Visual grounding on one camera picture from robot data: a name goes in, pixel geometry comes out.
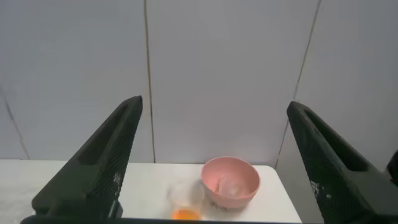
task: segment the wall seam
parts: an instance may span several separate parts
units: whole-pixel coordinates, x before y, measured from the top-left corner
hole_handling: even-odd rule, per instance
[[[308,50],[310,48],[310,44],[311,44],[311,40],[312,40],[312,34],[313,34],[313,30],[315,28],[315,23],[317,21],[318,12],[319,12],[319,8],[321,6],[321,2],[322,2],[322,0],[318,0],[317,10],[315,11],[315,15],[313,17],[311,30],[310,30],[310,36],[308,37],[308,42],[307,42],[307,48],[305,49],[305,53],[304,53],[303,63],[301,64],[300,74],[298,75],[297,83],[296,83],[296,86],[295,86],[295,89],[294,89],[293,100],[296,100],[296,97],[297,97],[297,92],[299,90],[299,83],[300,83],[300,80],[301,80],[301,77],[302,77],[302,73],[303,73],[303,69],[304,69],[305,59],[307,58]],[[282,142],[281,142],[280,148],[279,148],[278,159],[276,160],[276,163],[275,163],[275,168],[278,165],[280,151],[282,150],[282,145],[283,145],[283,143],[285,141],[286,130],[287,130],[287,126],[288,125],[289,125],[289,119],[287,119],[287,121],[286,121],[285,130],[284,130],[284,134],[283,134],[283,137],[282,137]]]
[[[147,51],[147,71],[148,71],[148,86],[149,86],[149,104],[150,104],[150,129],[152,131],[152,155],[154,163],[156,163],[155,156],[155,136],[154,136],[154,117],[152,105],[152,79],[150,76],[150,60],[149,60],[149,32],[148,32],[148,15],[147,15],[147,0],[144,0],[144,21],[145,21],[145,38]]]
[[[1,95],[1,98],[3,99],[3,101],[4,101],[4,104],[6,105],[7,113],[8,113],[8,116],[9,116],[11,122],[12,122],[12,125],[14,126],[15,130],[17,131],[18,138],[19,138],[19,143],[21,144],[22,150],[24,151],[24,154],[25,154],[26,158],[30,159],[29,153],[27,152],[25,144],[24,144],[24,141],[22,139],[22,134],[19,131],[18,125],[17,125],[17,123],[16,123],[16,121],[14,119],[14,115],[12,115],[11,107],[10,107],[10,105],[9,105],[7,99],[6,99],[6,96],[5,96],[1,86],[0,86],[0,95]]]

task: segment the bowl rim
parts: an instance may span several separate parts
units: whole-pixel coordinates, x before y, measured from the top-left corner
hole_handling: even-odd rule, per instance
[[[257,174],[257,177],[258,177],[258,179],[259,179],[259,184],[258,184],[257,188],[256,188],[253,192],[251,192],[250,194],[245,195],[244,197],[241,197],[241,198],[230,198],[230,197],[222,196],[222,195],[220,195],[220,194],[218,194],[218,193],[212,191],[212,190],[205,184],[205,181],[204,181],[204,179],[203,179],[203,170],[204,170],[204,168],[206,167],[206,165],[209,164],[210,162],[215,161],[215,160],[224,159],[224,158],[227,158],[227,159],[236,159],[236,160],[239,160],[239,161],[241,161],[241,162],[244,162],[244,163],[246,163],[247,165],[249,165],[249,166],[255,171],[255,173]],[[203,167],[201,168],[201,171],[200,171],[200,178],[201,178],[201,181],[203,182],[203,185],[204,185],[209,191],[211,191],[213,194],[217,195],[218,197],[225,198],[225,199],[230,199],[230,200],[242,200],[242,199],[249,199],[249,198],[252,198],[252,197],[257,193],[257,191],[260,189],[260,185],[261,185],[261,178],[260,178],[260,175],[259,175],[259,173],[257,172],[256,168],[254,168],[254,166],[252,166],[249,162],[246,162],[246,161],[244,161],[243,159],[240,159],[240,158],[237,158],[237,157],[233,157],[233,156],[220,156],[220,157],[216,157],[216,158],[210,159],[210,160],[207,161],[207,162],[203,165]]]

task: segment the bowl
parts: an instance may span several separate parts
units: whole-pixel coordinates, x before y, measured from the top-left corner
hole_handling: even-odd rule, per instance
[[[245,206],[260,187],[260,177],[255,168],[235,157],[208,161],[201,170],[201,179],[209,198],[224,208]]]

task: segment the orange object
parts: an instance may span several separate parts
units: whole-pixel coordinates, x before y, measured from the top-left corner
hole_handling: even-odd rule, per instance
[[[177,209],[172,214],[175,220],[199,220],[200,216],[197,212],[189,209]]]

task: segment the clear plastic cup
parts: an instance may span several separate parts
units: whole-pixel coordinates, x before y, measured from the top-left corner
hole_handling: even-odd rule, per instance
[[[201,219],[205,193],[199,180],[177,181],[169,187],[167,197],[172,206],[172,219]]]

